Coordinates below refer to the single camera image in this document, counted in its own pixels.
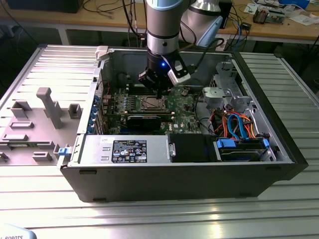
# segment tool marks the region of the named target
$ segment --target motherboard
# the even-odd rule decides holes
[[[196,94],[175,87],[157,99],[145,87],[119,88],[103,96],[105,134],[201,133],[194,112]]]

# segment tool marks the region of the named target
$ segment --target workbench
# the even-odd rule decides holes
[[[101,5],[111,0],[96,0],[97,5]],[[319,33],[319,24],[312,24],[304,26],[294,22],[288,18],[285,19],[284,24],[255,24],[253,23],[253,15],[244,13],[245,5],[251,1],[249,0],[234,0],[234,6],[237,13],[243,21],[252,24],[248,40],[255,41],[272,41],[272,42],[289,42],[301,44],[313,44]],[[115,4],[106,6],[103,9],[113,9],[121,6],[121,1]],[[113,11],[113,18],[98,14],[96,12],[89,12],[83,8],[79,9],[77,13],[62,13],[62,12],[47,12],[35,10],[11,10],[6,5],[6,8],[11,15],[23,26],[29,27],[44,27],[55,28],[58,30],[61,42],[63,45],[69,45],[70,41],[67,35],[68,29],[78,30],[92,30],[92,31],[114,31],[127,32],[128,25],[122,8]],[[86,8],[96,10],[94,1],[86,4]],[[143,32],[146,27],[144,6],[142,3],[136,4],[137,9],[137,24],[139,32]],[[319,6],[309,4],[307,10],[319,11]],[[1,25],[15,25],[15,22],[7,15],[7,13],[0,9]],[[232,21],[228,21],[225,29],[218,31],[217,37],[222,37],[225,40],[233,38],[236,34],[236,28]]]

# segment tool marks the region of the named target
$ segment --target warning label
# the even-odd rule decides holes
[[[146,163],[146,140],[114,140],[113,163]]]

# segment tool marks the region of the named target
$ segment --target power connector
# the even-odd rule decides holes
[[[243,22],[240,24],[240,29],[250,31],[251,24]]]

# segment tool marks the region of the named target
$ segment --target blue plastic clip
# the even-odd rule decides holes
[[[65,148],[59,148],[58,155],[59,156],[68,156],[72,153],[73,147],[65,147]]]
[[[236,143],[233,139],[221,138],[217,141],[217,147],[218,148],[224,148],[224,147],[235,148]]]
[[[96,115],[94,113],[90,113],[90,118],[95,119]]]
[[[93,128],[90,127],[90,126],[88,126],[88,127],[86,128],[86,130],[87,130],[89,133],[93,133]]]
[[[269,148],[269,142],[267,139],[263,139],[263,143],[264,143],[266,148]]]
[[[91,112],[96,113],[97,111],[98,111],[98,109],[97,109],[97,108],[95,108],[94,106],[92,106],[92,108],[91,108]]]
[[[100,97],[98,97],[98,96],[94,96],[94,102],[95,102],[95,103],[100,102]]]

